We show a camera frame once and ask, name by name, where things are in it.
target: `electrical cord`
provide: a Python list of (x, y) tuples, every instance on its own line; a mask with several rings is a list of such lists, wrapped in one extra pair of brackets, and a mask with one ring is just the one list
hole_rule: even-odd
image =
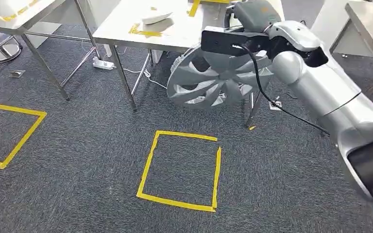
[(288, 93), (284, 93), (284, 95), (289, 96), (293, 100), (297, 100), (298, 99), (297, 97), (294, 97), (294, 96), (292, 96), (292, 95), (290, 95)]
[(303, 121), (303, 122), (307, 123), (308, 125), (310, 125), (310, 126), (316, 128), (316, 129), (322, 131), (323, 133), (326, 133), (326, 134), (329, 135), (329, 132), (328, 132), (327, 130), (325, 130), (324, 128), (322, 128), (322, 127), (320, 127), (320, 126), (318, 126), (318, 125), (316, 125), (316, 124), (314, 124), (314, 123), (312, 123), (312, 122), (310, 122), (310, 121), (308, 121), (308, 120), (302, 119), (302, 118), (300, 118), (300, 117), (298, 117), (298, 116), (296, 116), (296, 115), (294, 115), (294, 114), (288, 112), (288, 111), (285, 110), (284, 108), (278, 106), (274, 101), (272, 101), (271, 98), (269, 98), (269, 97), (267, 96), (267, 94), (265, 94), (264, 90), (262, 89), (261, 81), (259, 80), (258, 64), (256, 63), (256, 58), (255, 58), (254, 54), (253, 54), (253, 53), (249, 50), (249, 48), (246, 47), (245, 45), (241, 44), (240, 46), (241, 46), (241, 48), (242, 48), (243, 50), (245, 50), (245, 51), (249, 54), (249, 56), (251, 57), (251, 59), (252, 59), (252, 61), (253, 61), (253, 63), (254, 63), (254, 67), (255, 67), (255, 76), (256, 76), (256, 83), (258, 84), (259, 92), (261, 92), (261, 94), (262, 94), (262, 95), (263, 95), (263, 96), (264, 96), (264, 97), (265, 97), (265, 98), (266, 98), (266, 99), (267, 99), (267, 100), (268, 100), (268, 101), (269, 101), (269, 102), (270, 102), (274, 107), (277, 107), (277, 108), (281, 109), (284, 113), (286, 113), (286, 114), (288, 114), (288, 115), (290, 115), (290, 116), (292, 116), (292, 117), (295, 117), (295, 118), (297, 118), (298, 120)]

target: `white cable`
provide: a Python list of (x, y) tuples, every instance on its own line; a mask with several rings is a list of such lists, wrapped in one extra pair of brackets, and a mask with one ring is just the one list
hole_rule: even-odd
[(123, 70), (128, 71), (128, 72), (131, 72), (131, 73), (135, 73), (135, 74), (141, 72), (141, 71), (133, 71), (133, 70), (130, 70), (130, 69), (125, 69), (125, 68), (124, 68)]
[(127, 49), (127, 48), (128, 48), (128, 47), (125, 47), (125, 50), (123, 51), (123, 53), (119, 53), (119, 52), (118, 52), (118, 54), (119, 54), (119, 55), (123, 55), (123, 54), (126, 52), (126, 49)]
[[(133, 71), (133, 70), (130, 70), (130, 69), (125, 69), (125, 68), (123, 68), (123, 70), (131, 72), (131, 73), (135, 73), (135, 74), (139, 74), (141, 72), (141, 71)], [(154, 80), (151, 80), (151, 73), (147, 69), (144, 70), (144, 74), (145, 74), (145, 76), (148, 78), (148, 80), (150, 82), (152, 82), (152, 83), (154, 83), (154, 84), (156, 84), (156, 85), (158, 85), (158, 86), (160, 86), (160, 87), (162, 87), (164, 89), (167, 88), (166, 86), (164, 86), (164, 85), (162, 85), (162, 84), (160, 84), (160, 83), (158, 83), (158, 82), (156, 82)]]

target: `silver robot arm segment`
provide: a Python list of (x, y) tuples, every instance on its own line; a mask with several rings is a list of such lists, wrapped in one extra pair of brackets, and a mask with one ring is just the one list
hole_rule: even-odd
[(305, 25), (280, 22), (265, 0), (238, 2), (233, 11), (240, 31), (204, 30), (202, 50), (231, 56), (266, 50), (272, 72), (329, 131), (346, 176), (373, 203), (373, 103)]
[(277, 22), (266, 32), (270, 39), (285, 38), (301, 52), (323, 51), (327, 62), (317, 67), (307, 65), (298, 53), (281, 52), (274, 57), (272, 70), (330, 132), (352, 184), (373, 202), (373, 103), (303, 24)]

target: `small metal plate on floor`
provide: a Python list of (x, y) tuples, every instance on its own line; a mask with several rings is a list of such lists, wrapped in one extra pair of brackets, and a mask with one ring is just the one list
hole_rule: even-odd
[[(281, 109), (273, 106), (271, 102), (269, 104), (270, 104), (270, 110), (281, 111)], [(280, 106), (282, 108), (282, 103), (280, 101), (276, 101), (275, 104), (278, 105), (278, 106)]]
[(16, 70), (10, 72), (9, 74), (11, 75), (11, 78), (18, 79), (23, 75), (23, 73), (25, 73), (25, 70), (16, 69)]

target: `yellow tape square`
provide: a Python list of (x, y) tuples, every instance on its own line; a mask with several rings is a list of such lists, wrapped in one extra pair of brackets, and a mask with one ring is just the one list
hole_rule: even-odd
[(15, 148), (5, 158), (5, 160), (3, 160), (3, 162), (0, 162), (0, 169), (4, 169), (8, 165), (8, 163), (14, 158), (14, 156), (20, 150), (20, 148), (23, 146), (26, 140), (28, 140), (31, 134), (35, 131), (38, 125), (42, 122), (42, 120), (45, 118), (46, 112), (40, 112), (40, 111), (29, 110), (29, 109), (24, 109), (24, 108), (17, 108), (17, 107), (6, 106), (6, 105), (1, 105), (1, 104), (0, 104), (0, 109), (5, 110), (5, 111), (25, 113), (25, 114), (39, 116), (38, 119), (35, 121), (35, 123), (30, 127), (30, 129), (26, 132), (26, 134), (21, 138), (21, 140), (18, 142)]
[(147, 179), (149, 167), (151, 165), (151, 161), (153, 157), (153, 150), (155, 149), (156, 144), (158, 143), (158, 137), (160, 135), (174, 135), (174, 136), (182, 136), (182, 137), (200, 138), (200, 139), (205, 139), (205, 140), (210, 140), (210, 141), (215, 141), (215, 142), (218, 140), (216, 137), (211, 137), (211, 136), (206, 136), (206, 135), (157, 130), (155, 133), (155, 137), (153, 138), (151, 150), (147, 158), (144, 172), (142, 174), (141, 183), (139, 184), (139, 188), (138, 188), (138, 192), (136, 193), (136, 196), (142, 199), (151, 200), (151, 201), (159, 202), (162, 204), (173, 205), (173, 206), (178, 206), (178, 207), (192, 209), (192, 210), (215, 212), (215, 209), (218, 205), (217, 204), (217, 188), (218, 188), (218, 178), (220, 176), (220, 167), (221, 167), (221, 147), (219, 147), (217, 151), (217, 158), (216, 158), (216, 164), (215, 164), (214, 188), (212, 192), (212, 205), (211, 206), (196, 205), (196, 204), (191, 204), (187, 202), (160, 198), (160, 197), (156, 197), (156, 196), (143, 193), (145, 181)]

